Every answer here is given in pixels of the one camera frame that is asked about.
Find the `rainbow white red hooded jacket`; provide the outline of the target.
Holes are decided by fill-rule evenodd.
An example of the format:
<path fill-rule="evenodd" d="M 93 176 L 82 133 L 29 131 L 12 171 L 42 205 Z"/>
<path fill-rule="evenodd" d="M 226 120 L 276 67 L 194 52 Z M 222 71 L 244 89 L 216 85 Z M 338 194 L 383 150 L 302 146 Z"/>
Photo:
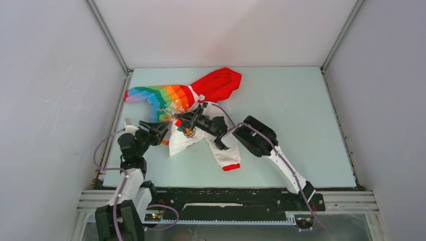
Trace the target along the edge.
<path fill-rule="evenodd" d="M 223 171 L 232 171 L 241 166 L 241 154 L 237 144 L 227 150 L 219 150 L 214 136 L 199 128 L 190 130 L 183 122 L 173 118 L 173 114 L 187 113 L 199 105 L 206 104 L 203 115 L 208 119 L 224 117 L 225 124 L 232 126 L 230 117 L 219 107 L 219 102 L 227 100 L 240 87 L 241 73 L 228 67 L 215 70 L 190 85 L 137 86 L 125 92 L 124 102 L 148 102 L 151 106 L 151 122 L 170 122 L 171 130 L 162 142 L 169 147 L 169 155 L 174 156 L 189 146 L 206 140 L 212 156 Z"/>

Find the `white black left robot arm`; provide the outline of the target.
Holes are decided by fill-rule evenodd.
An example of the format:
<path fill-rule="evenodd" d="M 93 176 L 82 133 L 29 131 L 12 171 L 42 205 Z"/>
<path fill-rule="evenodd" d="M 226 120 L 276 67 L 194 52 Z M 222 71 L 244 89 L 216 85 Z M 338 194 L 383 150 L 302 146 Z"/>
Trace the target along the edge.
<path fill-rule="evenodd" d="M 168 124 L 139 121 L 136 127 L 125 121 L 125 127 L 117 131 L 120 147 L 121 182 L 113 197 L 95 211 L 99 240 L 144 240 L 142 220 L 146 209 L 158 205 L 159 196 L 154 184 L 145 179 L 147 162 L 144 154 L 151 146 L 162 143 L 168 132 Z"/>

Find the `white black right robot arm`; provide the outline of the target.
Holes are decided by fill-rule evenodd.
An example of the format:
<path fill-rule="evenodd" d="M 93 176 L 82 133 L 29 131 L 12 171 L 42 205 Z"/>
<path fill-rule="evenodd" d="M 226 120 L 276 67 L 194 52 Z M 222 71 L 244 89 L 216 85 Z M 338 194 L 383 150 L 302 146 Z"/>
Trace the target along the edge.
<path fill-rule="evenodd" d="M 221 152 L 227 151 L 238 141 L 252 155 L 267 157 L 283 177 L 287 190 L 293 193 L 292 203 L 295 208 L 305 210 L 312 204 L 315 194 L 314 186 L 300 175 L 281 150 L 275 131 L 253 116 L 247 116 L 243 122 L 228 127 L 223 116 L 206 117 L 203 111 L 206 105 L 199 105 L 195 110 L 178 113 L 178 127 L 192 131 L 202 130 L 213 137 L 213 144 Z"/>

